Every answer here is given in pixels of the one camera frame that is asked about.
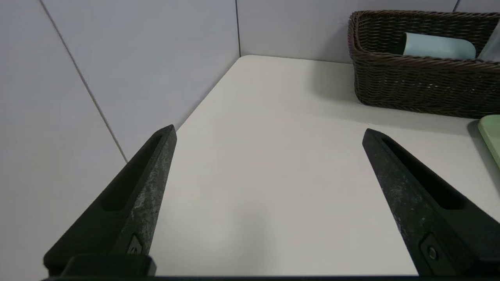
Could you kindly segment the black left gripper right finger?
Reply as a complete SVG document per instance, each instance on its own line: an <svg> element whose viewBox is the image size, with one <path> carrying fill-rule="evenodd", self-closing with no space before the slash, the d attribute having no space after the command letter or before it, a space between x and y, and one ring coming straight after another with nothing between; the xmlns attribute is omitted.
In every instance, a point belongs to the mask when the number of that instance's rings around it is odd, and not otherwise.
<svg viewBox="0 0 500 281"><path fill-rule="evenodd" d="M500 225L392 138L362 145L420 276L498 276Z"/></svg>

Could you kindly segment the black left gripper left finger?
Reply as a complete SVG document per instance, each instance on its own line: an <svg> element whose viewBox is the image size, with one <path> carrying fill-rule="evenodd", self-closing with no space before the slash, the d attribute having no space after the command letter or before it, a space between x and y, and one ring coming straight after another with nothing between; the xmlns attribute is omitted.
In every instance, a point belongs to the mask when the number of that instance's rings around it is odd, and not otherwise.
<svg viewBox="0 0 500 281"><path fill-rule="evenodd" d="M43 257L49 276L153 276L149 256L177 143L156 131Z"/></svg>

